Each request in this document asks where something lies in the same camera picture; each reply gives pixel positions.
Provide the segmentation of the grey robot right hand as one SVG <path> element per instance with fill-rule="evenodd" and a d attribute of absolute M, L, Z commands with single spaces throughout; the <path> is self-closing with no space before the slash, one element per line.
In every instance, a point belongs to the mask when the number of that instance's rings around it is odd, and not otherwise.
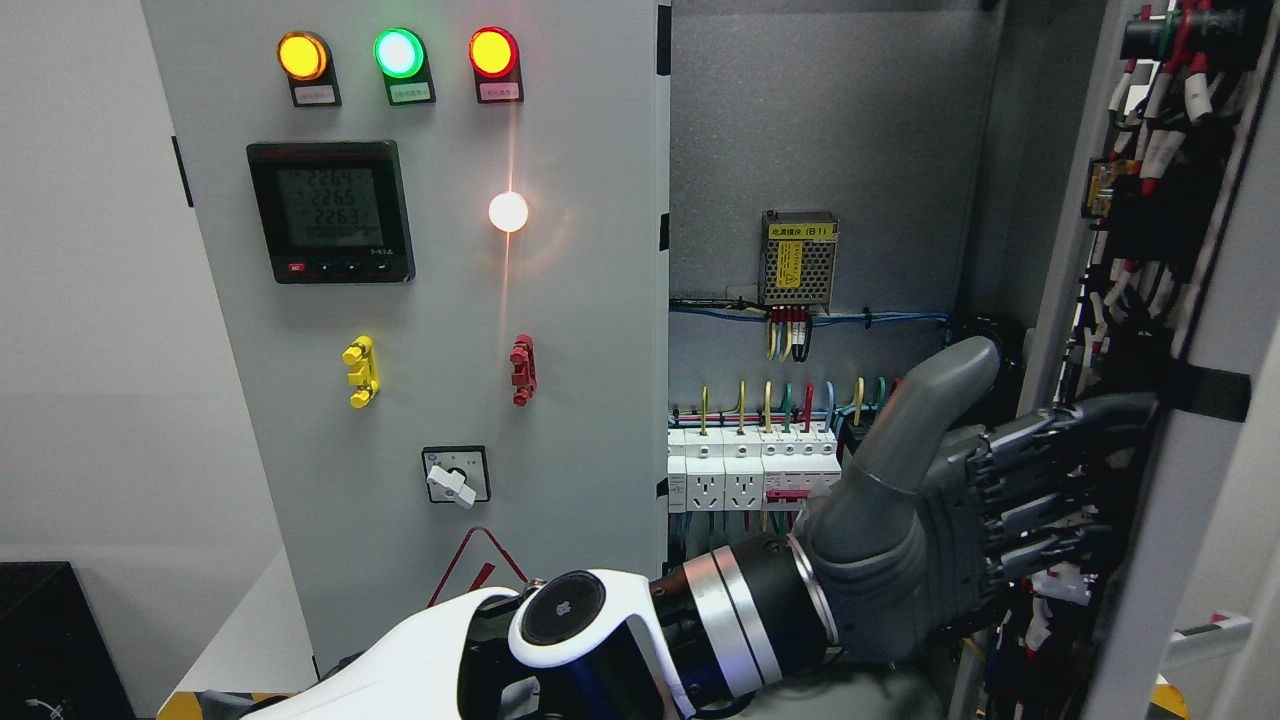
<path fill-rule="evenodd" d="M 799 527 L 835 616 L 861 661 L 896 664 L 977 615 L 1014 582 L 1114 542 L 1068 518 L 1097 501 L 1102 461 L 1132 447 L 1153 393 L 1042 407 L 993 429 L 957 419 L 993 383 L 995 345 L 952 345 L 911 369 L 841 482 Z"/>

